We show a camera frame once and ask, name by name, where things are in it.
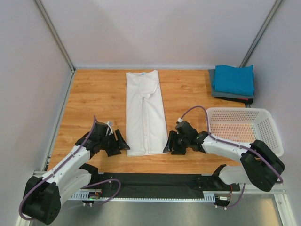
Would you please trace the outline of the white t-shirt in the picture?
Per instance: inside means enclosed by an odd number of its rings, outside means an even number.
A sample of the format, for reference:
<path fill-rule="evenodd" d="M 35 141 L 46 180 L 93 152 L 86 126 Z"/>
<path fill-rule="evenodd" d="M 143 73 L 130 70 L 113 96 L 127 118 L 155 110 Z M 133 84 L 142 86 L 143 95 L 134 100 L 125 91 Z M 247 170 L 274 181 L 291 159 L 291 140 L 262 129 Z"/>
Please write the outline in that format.
<path fill-rule="evenodd" d="M 158 70 L 126 73 L 127 156 L 163 154 L 168 140 Z"/>

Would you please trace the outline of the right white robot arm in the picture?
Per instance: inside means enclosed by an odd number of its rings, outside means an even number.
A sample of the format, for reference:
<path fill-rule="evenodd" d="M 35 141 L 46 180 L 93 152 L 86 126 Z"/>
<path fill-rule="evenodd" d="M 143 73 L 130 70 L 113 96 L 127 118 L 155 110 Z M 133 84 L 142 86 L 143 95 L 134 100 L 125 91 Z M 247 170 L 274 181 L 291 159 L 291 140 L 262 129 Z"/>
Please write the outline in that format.
<path fill-rule="evenodd" d="M 265 192 L 283 182 L 280 175 L 285 170 L 284 163 L 261 140 L 240 143 L 214 137 L 208 131 L 197 132 L 187 121 L 178 122 L 175 129 L 169 132 L 165 153 L 185 155 L 186 149 L 191 148 L 240 162 L 250 182 Z"/>

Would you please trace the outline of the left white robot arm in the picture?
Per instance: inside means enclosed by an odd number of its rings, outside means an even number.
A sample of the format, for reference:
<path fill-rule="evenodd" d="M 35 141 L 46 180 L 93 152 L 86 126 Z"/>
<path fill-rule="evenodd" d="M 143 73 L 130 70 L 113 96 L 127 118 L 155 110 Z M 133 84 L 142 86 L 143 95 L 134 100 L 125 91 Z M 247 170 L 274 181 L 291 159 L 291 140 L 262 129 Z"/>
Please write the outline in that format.
<path fill-rule="evenodd" d="M 27 221 L 51 224 L 62 205 L 78 190 L 119 182 L 113 178 L 100 180 L 98 168 L 87 163 L 92 157 L 101 150 L 110 157 L 129 149 L 119 130 L 113 130 L 109 123 L 94 121 L 91 130 L 76 141 L 63 160 L 42 176 L 28 179 L 19 216 Z"/>

